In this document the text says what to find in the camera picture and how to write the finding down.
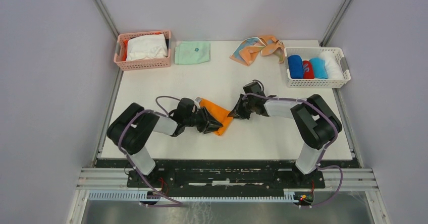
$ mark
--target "wall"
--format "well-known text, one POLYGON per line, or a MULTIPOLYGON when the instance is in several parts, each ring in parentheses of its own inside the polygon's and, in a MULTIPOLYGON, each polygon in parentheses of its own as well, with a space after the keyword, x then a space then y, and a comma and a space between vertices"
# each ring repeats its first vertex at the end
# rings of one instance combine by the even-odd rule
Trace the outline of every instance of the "wall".
POLYGON ((176 40, 323 37, 342 0, 103 0, 119 31, 170 29, 176 40))
POLYGON ((92 0, 0 0, 0 223, 64 223, 117 67, 92 0))
POLYGON ((428 0, 355 0, 330 46, 352 80, 341 92, 365 165, 393 223, 426 223, 428 0))

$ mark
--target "folded orange towel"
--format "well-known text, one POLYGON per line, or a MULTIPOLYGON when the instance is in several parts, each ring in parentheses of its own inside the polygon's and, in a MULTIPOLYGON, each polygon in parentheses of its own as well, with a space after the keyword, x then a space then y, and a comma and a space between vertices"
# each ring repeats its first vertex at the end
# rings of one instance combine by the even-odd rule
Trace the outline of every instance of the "folded orange towel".
POLYGON ((233 120, 233 117, 228 117, 230 111, 212 103, 209 100, 202 99, 199 103, 201 107, 205 107, 208 112, 220 123, 223 124, 223 127, 221 127, 218 131, 214 132, 217 136, 221 136, 224 134, 224 132, 229 127, 230 123, 233 120))

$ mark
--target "green towel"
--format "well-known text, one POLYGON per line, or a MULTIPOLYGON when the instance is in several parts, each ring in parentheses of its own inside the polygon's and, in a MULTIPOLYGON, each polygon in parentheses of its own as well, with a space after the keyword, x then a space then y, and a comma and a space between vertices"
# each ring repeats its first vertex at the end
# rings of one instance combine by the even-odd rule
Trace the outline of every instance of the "green towel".
POLYGON ((189 65, 208 62, 210 46, 207 41, 183 41, 175 48, 174 63, 189 65))

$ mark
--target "gray floor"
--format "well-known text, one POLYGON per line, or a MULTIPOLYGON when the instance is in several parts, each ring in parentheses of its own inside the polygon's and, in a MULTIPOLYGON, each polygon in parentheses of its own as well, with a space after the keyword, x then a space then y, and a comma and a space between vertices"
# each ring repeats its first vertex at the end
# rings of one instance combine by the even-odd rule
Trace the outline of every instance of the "gray floor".
MULTIPOLYGON (((316 193, 315 201, 330 193, 316 193)), ((89 201, 82 223, 373 223, 364 192, 340 193, 328 205, 299 210, 291 203, 188 202, 185 207, 146 208, 131 201, 89 201)))

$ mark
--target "robotic arm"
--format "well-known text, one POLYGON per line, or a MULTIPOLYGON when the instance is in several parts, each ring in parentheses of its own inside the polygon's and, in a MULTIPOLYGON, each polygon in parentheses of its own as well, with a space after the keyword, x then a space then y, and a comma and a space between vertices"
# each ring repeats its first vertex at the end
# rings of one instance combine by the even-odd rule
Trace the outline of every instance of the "robotic arm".
MULTIPOLYGON (((318 113, 300 101, 278 100, 272 95, 266 97, 261 85, 257 82, 249 83, 243 89, 245 95, 240 95, 229 116, 249 119, 251 113, 256 113, 265 117, 279 116, 294 119, 305 144, 292 170, 300 180, 313 173, 326 145, 335 136, 331 124, 323 117, 314 119, 318 113)), ((339 119, 321 96, 315 94, 306 101, 327 116, 337 132, 342 130, 339 119)), ((140 105, 132 103, 110 125, 107 136, 118 145, 125 127, 138 112, 143 110, 144 108, 140 105)), ((217 131, 222 126, 206 108, 198 108, 192 99, 182 98, 177 109, 169 113, 169 117, 153 111, 138 117, 124 135, 121 148, 127 151, 136 167, 144 175, 148 175, 154 169, 155 162, 147 152, 145 143, 153 131, 176 137, 186 127, 196 127, 199 132, 209 133, 217 131)))

